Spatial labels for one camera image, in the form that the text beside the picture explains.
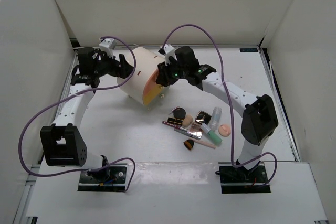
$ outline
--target mint green tube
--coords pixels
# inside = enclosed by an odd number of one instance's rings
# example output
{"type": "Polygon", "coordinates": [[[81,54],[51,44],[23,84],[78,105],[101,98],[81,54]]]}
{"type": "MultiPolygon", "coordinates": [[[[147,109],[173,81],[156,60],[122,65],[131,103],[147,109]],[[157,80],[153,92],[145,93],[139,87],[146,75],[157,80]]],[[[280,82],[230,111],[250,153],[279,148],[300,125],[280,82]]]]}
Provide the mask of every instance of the mint green tube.
{"type": "Polygon", "coordinates": [[[215,145],[220,145],[222,143],[222,139],[213,130],[208,132],[208,136],[215,145]]]}

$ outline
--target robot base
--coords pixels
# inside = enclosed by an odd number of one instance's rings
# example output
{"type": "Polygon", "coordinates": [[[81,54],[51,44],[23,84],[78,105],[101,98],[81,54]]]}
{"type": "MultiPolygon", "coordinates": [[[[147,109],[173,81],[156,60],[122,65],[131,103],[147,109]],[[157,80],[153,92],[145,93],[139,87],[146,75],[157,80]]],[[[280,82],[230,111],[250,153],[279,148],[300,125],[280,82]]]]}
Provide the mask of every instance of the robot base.
{"type": "Polygon", "coordinates": [[[113,182],[103,184],[91,176],[87,176],[86,172],[81,172],[78,183],[77,191],[109,191],[109,192],[122,192],[125,190],[126,185],[126,171],[127,164],[110,166],[110,176],[105,182],[113,179],[113,182]]]}
{"type": "Polygon", "coordinates": [[[270,193],[269,185],[262,186],[268,178],[264,166],[259,165],[247,179],[232,166],[220,166],[216,172],[221,177],[222,194],[260,194],[270,193]]]}

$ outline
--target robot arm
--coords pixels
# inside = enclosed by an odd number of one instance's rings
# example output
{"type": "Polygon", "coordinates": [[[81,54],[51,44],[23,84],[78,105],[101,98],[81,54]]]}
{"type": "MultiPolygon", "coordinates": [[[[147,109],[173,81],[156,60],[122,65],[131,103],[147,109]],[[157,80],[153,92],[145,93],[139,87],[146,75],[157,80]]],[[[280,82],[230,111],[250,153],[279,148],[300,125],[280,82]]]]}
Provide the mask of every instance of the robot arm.
{"type": "MultiPolygon", "coordinates": [[[[119,61],[115,59],[112,51],[114,46],[113,39],[105,39],[99,45],[100,49],[86,47],[78,50],[79,65],[71,80],[69,96],[97,88],[99,78],[105,74],[122,79],[131,74],[133,67],[126,62],[124,55],[119,55],[119,61]]],[[[67,101],[52,124],[42,127],[40,137],[45,160],[49,166],[79,166],[91,169],[108,163],[106,157],[87,151],[78,130],[94,92],[94,90],[88,91],[67,101]]],[[[91,175],[96,178],[104,177],[105,172],[102,170],[91,175]]]]}
{"type": "MultiPolygon", "coordinates": [[[[222,79],[216,69],[209,65],[200,65],[190,47],[181,47],[175,50],[176,59],[171,56],[171,46],[160,49],[160,53],[169,60],[158,65],[159,75],[157,84],[167,87],[178,79],[186,79],[189,84],[213,94],[229,104],[222,79]]],[[[226,82],[233,109],[243,118],[241,133],[245,138],[242,153],[236,164],[243,164],[258,157],[269,138],[278,126],[272,98],[264,94],[262,97],[250,94],[231,82],[226,82]]],[[[249,174],[259,164],[255,160],[244,165],[245,172],[249,174]]]]}

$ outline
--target white table surface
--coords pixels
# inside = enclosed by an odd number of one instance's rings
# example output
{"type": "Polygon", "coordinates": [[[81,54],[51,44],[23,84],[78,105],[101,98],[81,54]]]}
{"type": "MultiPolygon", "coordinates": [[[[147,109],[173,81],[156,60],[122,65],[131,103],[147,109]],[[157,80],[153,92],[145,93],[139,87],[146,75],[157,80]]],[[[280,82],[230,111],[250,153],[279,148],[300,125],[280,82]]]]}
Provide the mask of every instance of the white table surface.
{"type": "MultiPolygon", "coordinates": [[[[268,174],[273,167],[266,163],[268,174]]],[[[218,163],[137,164],[127,193],[78,192],[78,173],[39,178],[27,216],[38,217],[37,224],[314,224],[327,219],[309,164],[280,162],[269,194],[221,194],[216,170],[218,163]]],[[[40,172],[48,171],[43,164],[40,172]]]]}
{"type": "MultiPolygon", "coordinates": [[[[225,76],[248,92],[272,97],[259,53],[221,49],[225,76]]],[[[200,63],[219,69],[213,49],[196,49],[200,63]]],[[[101,87],[115,78],[101,78],[101,87]]],[[[265,146],[279,159],[270,194],[222,195],[218,162],[230,160],[230,137],[213,150],[196,145],[187,150],[187,138],[162,125],[168,112],[183,107],[195,116],[199,110],[212,113],[221,106],[221,123],[229,124],[229,108],[218,98],[180,80],[150,111],[121,90],[98,91],[89,104],[80,127],[88,149],[109,161],[132,157],[137,169],[125,193],[77,192],[78,173],[38,178],[27,216],[40,223],[314,223],[326,220],[308,164],[293,163],[287,132],[279,126],[265,146]]],[[[243,137],[241,118],[235,113],[238,157],[243,137]]],[[[274,163],[267,162],[270,176],[274,163]]],[[[128,178],[133,167],[129,167],[128,178]]],[[[40,173],[64,170],[42,163],[40,173]]]]}
{"type": "MultiPolygon", "coordinates": [[[[209,64],[220,71],[214,49],[194,51],[200,64],[209,64]]],[[[115,51],[114,55],[119,53],[125,51],[115,51]]],[[[241,53],[238,48],[223,48],[221,53],[226,79],[247,92],[260,96],[266,93],[273,98],[258,52],[241,53]]],[[[114,77],[105,76],[101,78],[100,87],[116,84],[114,77]]],[[[222,145],[215,150],[195,144],[190,152],[183,145],[187,137],[162,124],[163,120],[167,120],[168,113],[177,106],[183,107],[193,118],[200,110],[212,114],[213,108],[220,106],[223,109],[220,125],[230,124],[228,105],[189,85],[186,80],[179,80],[150,111],[120,89],[98,91],[85,112],[80,133],[89,150],[105,155],[110,161],[128,156],[136,162],[229,162],[231,137],[224,137],[222,145]]],[[[280,161],[293,161],[287,131],[276,109],[279,126],[264,151],[274,152],[280,161]]],[[[240,132],[242,118],[238,113],[235,113],[234,118],[235,158],[238,158],[244,142],[240,132]]],[[[202,140],[209,141],[206,136],[202,136],[202,140]]],[[[272,157],[265,156],[264,160],[272,161],[272,157]]]]}

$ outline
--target purple cable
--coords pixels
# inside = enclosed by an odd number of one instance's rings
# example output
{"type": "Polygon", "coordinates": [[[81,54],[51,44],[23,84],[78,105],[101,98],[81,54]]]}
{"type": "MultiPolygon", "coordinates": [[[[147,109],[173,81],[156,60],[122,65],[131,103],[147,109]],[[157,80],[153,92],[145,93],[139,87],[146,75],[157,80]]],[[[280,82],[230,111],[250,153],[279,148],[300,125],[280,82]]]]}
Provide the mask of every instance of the purple cable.
{"type": "Polygon", "coordinates": [[[213,37],[212,37],[206,30],[204,30],[202,27],[200,27],[200,26],[198,26],[198,25],[194,25],[194,24],[184,24],[184,25],[177,26],[176,28],[174,28],[174,29],[168,34],[168,36],[166,37],[166,40],[164,41],[164,43],[163,43],[163,45],[162,45],[162,49],[164,48],[164,45],[167,44],[169,38],[172,36],[172,34],[173,34],[176,30],[178,30],[178,29],[180,29],[180,28],[182,28],[182,27],[186,27],[186,26],[195,27],[195,28],[201,30],[202,32],[204,32],[204,33],[206,34],[206,36],[208,36],[208,38],[211,40],[212,44],[214,45],[214,47],[215,47],[215,49],[216,49],[216,51],[217,51],[217,53],[218,53],[219,60],[220,60],[220,62],[221,62],[221,63],[220,63],[220,69],[221,69],[222,84],[223,84],[223,87],[224,87],[224,89],[225,89],[225,92],[226,92],[228,101],[229,101],[230,116],[231,116],[231,129],[232,129],[232,133],[231,133],[231,165],[232,165],[232,167],[234,167],[234,168],[240,168],[240,167],[242,167],[242,166],[244,166],[244,165],[247,165],[247,164],[249,164],[249,163],[251,163],[251,162],[253,162],[253,161],[257,160],[257,159],[260,159],[261,157],[263,157],[263,156],[265,156],[265,155],[267,155],[267,154],[273,156],[274,161],[275,161],[273,174],[272,174],[272,176],[270,177],[270,179],[269,179],[266,183],[260,185],[260,187],[261,187],[261,186],[265,186],[265,185],[267,185],[267,184],[274,178],[275,173],[276,173],[276,171],[277,171],[277,167],[278,167],[278,164],[277,164],[277,158],[276,158],[276,156],[275,156],[273,153],[271,153],[271,152],[265,152],[265,153],[263,153],[263,154],[261,154],[261,155],[255,157],[255,158],[253,158],[253,159],[251,159],[251,160],[249,160],[249,161],[247,161],[247,162],[245,162],[245,163],[242,163],[242,164],[239,164],[239,165],[236,165],[236,164],[235,164],[235,161],[234,161],[234,152],[235,152],[235,122],[234,122],[234,116],[233,116],[233,105],[232,105],[231,97],[230,97],[230,95],[229,95],[229,89],[227,88],[227,85],[226,85],[226,83],[225,83],[225,79],[224,79],[224,63],[223,63],[222,55],[221,55],[221,53],[220,53],[220,51],[219,51],[219,48],[218,48],[218,46],[217,46],[215,40],[213,39],[213,37]]]}
{"type": "MultiPolygon", "coordinates": [[[[135,72],[135,68],[136,68],[136,66],[137,66],[137,63],[136,63],[137,61],[136,61],[136,59],[135,59],[135,55],[134,55],[132,49],[131,49],[131,48],[130,48],[124,41],[122,41],[121,39],[119,39],[119,38],[117,38],[117,37],[106,36],[106,37],[102,37],[101,39],[106,39],[106,38],[115,39],[115,40],[121,42],[122,44],[124,44],[124,45],[127,47],[127,49],[131,52],[132,57],[133,57],[133,60],[134,60],[134,68],[133,68],[133,71],[131,72],[131,74],[130,74],[130,75],[129,75],[129,76],[128,76],[122,83],[120,83],[120,84],[118,84],[118,85],[116,85],[116,86],[106,87],[106,88],[92,88],[92,89],[82,90],[82,91],[79,91],[79,92],[77,92],[77,93],[75,93],[75,94],[73,94],[73,95],[71,95],[71,96],[69,96],[69,97],[67,97],[67,98],[64,98],[63,100],[60,100],[60,101],[58,101],[58,102],[55,102],[55,103],[53,103],[52,105],[49,105],[48,107],[46,107],[46,108],[42,109],[41,111],[37,112],[37,113],[36,113],[36,114],[35,114],[35,115],[34,115],[34,116],[27,122],[27,124],[24,126],[24,128],[23,128],[23,130],[22,130],[22,132],[21,132],[20,138],[19,138],[19,145],[18,145],[19,159],[20,159],[20,163],[21,163],[23,169],[24,169],[28,174],[33,175],[33,176],[36,176],[36,177],[54,177],[54,176],[58,176],[58,175],[66,174],[66,173],[88,171],[88,169],[72,169],[72,170],[66,170],[66,171],[64,171],[64,172],[53,173],[53,174],[38,174],[38,173],[34,173],[34,172],[32,172],[31,170],[29,170],[29,168],[26,166],[26,164],[25,164],[25,162],[24,162],[24,160],[23,160],[23,156],[22,156],[22,141],[23,141],[23,137],[24,137],[24,135],[25,135],[25,133],[26,133],[26,131],[27,131],[27,128],[30,126],[30,124],[33,122],[33,120],[35,120],[39,115],[41,115],[42,113],[44,113],[44,112],[46,112],[47,110],[51,109],[52,107],[55,107],[55,106],[57,106],[57,105],[59,105],[59,104],[61,104],[61,103],[63,103],[63,102],[69,101],[69,100],[71,100],[72,98],[74,98],[74,97],[76,97],[76,96],[78,96],[78,95],[80,95],[80,94],[86,93],[86,92],[90,92],[90,91],[98,91],[98,90],[110,90],[110,89],[116,89],[116,88],[118,88],[118,87],[124,85],[126,82],[129,81],[129,79],[132,78],[132,76],[133,76],[133,74],[134,74],[134,72],[135,72]]],[[[134,175],[134,172],[135,172],[135,162],[134,162],[133,159],[131,159],[131,158],[129,158],[129,157],[121,158],[121,159],[118,159],[118,160],[116,160],[116,161],[114,161],[114,162],[112,162],[112,163],[110,163],[110,164],[107,164],[106,166],[103,166],[103,167],[100,167],[100,168],[97,168],[97,169],[91,169],[91,171],[93,171],[93,172],[98,172],[98,171],[100,171],[100,170],[102,170],[102,169],[105,169],[105,168],[109,167],[110,165],[113,165],[113,164],[115,164],[115,163],[118,163],[118,162],[120,162],[120,161],[122,161],[122,160],[126,160],[126,159],[132,161],[132,163],[133,163],[133,165],[134,165],[133,173],[132,173],[132,175],[131,175],[131,178],[130,178],[130,181],[129,181],[128,185],[127,185],[127,188],[126,188],[126,190],[125,190],[125,191],[127,191],[128,188],[129,188],[129,186],[130,186],[130,184],[131,184],[131,181],[132,181],[132,178],[133,178],[133,175],[134,175]]]]}

